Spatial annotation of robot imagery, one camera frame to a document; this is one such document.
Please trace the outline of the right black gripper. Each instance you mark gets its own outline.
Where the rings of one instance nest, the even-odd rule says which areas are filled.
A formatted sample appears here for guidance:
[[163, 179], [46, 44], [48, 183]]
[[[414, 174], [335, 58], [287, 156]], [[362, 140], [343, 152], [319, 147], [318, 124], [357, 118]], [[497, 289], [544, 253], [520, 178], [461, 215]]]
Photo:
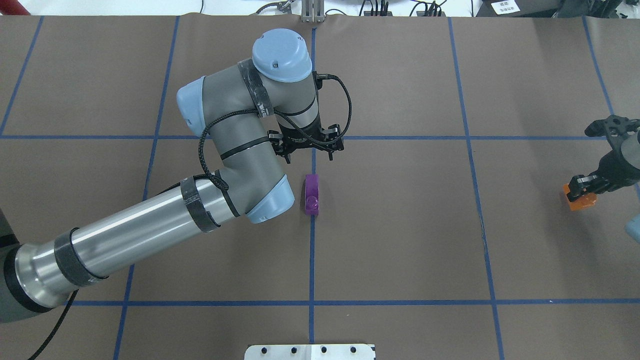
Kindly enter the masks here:
[[595, 174], [574, 175], [567, 184], [570, 195], [613, 192], [640, 180], [638, 140], [608, 140], [611, 151], [600, 160]]

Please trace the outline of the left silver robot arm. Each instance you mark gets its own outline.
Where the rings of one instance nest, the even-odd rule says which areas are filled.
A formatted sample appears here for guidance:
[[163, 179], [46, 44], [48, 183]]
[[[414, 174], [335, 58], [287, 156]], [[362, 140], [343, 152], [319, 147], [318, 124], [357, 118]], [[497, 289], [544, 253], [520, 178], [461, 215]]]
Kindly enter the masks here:
[[294, 116], [281, 135], [320, 130], [313, 62], [301, 34], [266, 31], [251, 57], [202, 76], [176, 94], [201, 140], [210, 136], [223, 167], [188, 176], [172, 189], [43, 244], [20, 244], [1, 221], [1, 321], [22, 321], [61, 306], [71, 292], [171, 246], [247, 217], [263, 223], [295, 202], [262, 119]]

